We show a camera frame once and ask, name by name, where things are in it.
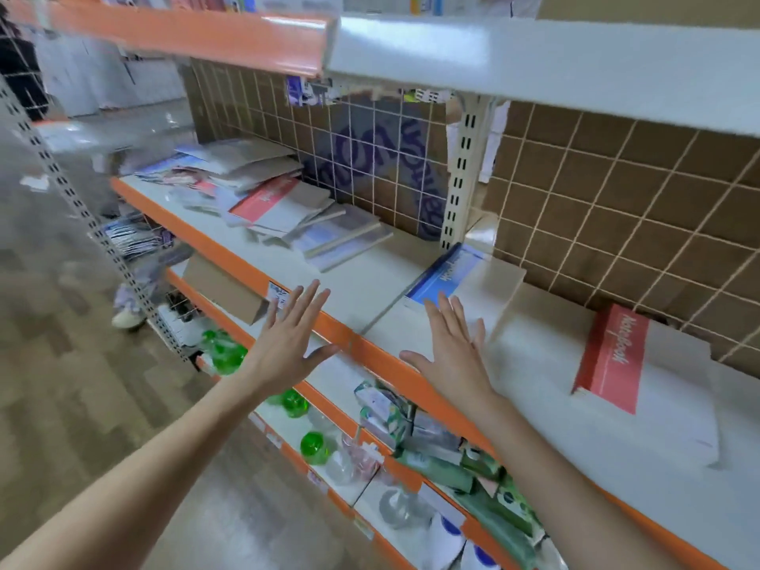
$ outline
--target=wooden floor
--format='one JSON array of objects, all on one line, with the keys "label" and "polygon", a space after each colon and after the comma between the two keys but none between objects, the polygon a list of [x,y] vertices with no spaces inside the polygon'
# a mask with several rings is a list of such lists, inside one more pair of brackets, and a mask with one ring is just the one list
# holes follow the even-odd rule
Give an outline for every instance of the wooden floor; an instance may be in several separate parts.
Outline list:
[{"label": "wooden floor", "polygon": [[[0,150],[4,163],[0,558],[211,387],[150,328],[110,327],[116,279],[108,264],[57,194],[20,186],[23,165]],[[108,199],[104,184],[91,187],[89,203]],[[199,480],[146,565],[384,567],[365,536],[249,423]]]}]

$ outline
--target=white bottle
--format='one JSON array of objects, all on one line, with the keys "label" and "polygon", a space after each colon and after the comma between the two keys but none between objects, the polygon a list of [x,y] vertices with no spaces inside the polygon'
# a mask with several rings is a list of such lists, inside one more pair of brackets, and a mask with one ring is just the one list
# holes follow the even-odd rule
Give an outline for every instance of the white bottle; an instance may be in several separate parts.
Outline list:
[{"label": "white bottle", "polygon": [[461,570],[499,570],[499,565],[480,546],[468,540],[462,553]]},{"label": "white bottle", "polygon": [[448,570],[462,551],[465,540],[459,528],[436,512],[428,529],[427,570]]}]

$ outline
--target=shoe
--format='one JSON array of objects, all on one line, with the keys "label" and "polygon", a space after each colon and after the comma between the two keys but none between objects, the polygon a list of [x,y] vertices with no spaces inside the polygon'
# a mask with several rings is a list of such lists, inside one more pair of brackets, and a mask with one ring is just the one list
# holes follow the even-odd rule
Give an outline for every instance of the shoe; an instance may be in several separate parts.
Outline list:
[{"label": "shoe", "polygon": [[125,308],[111,318],[111,325],[119,328],[119,330],[132,330],[142,325],[146,320],[147,316],[142,312],[132,312]]}]

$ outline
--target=stack of books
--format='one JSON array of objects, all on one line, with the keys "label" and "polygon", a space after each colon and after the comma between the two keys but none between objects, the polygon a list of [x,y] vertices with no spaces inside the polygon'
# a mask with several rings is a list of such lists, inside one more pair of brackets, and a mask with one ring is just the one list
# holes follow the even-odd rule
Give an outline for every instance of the stack of books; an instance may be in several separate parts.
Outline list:
[{"label": "stack of books", "polygon": [[176,154],[135,172],[173,186],[169,199],[219,215],[265,243],[284,243],[325,272],[393,236],[391,228],[355,206],[330,199],[299,179],[290,148],[254,138],[181,146]]}]

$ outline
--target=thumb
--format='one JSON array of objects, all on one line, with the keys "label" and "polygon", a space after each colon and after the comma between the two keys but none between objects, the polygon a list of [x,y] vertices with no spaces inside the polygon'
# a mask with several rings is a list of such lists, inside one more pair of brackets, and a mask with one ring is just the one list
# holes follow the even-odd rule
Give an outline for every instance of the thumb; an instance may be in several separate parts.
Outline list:
[{"label": "thumb", "polygon": [[309,372],[313,372],[314,368],[338,352],[340,352],[340,346],[337,344],[328,344],[327,346],[318,347],[306,357],[306,366],[309,368]]},{"label": "thumb", "polygon": [[428,360],[424,355],[412,352],[410,350],[402,350],[398,357],[404,360],[405,363],[412,365],[420,374],[426,374],[432,366],[432,362]]}]

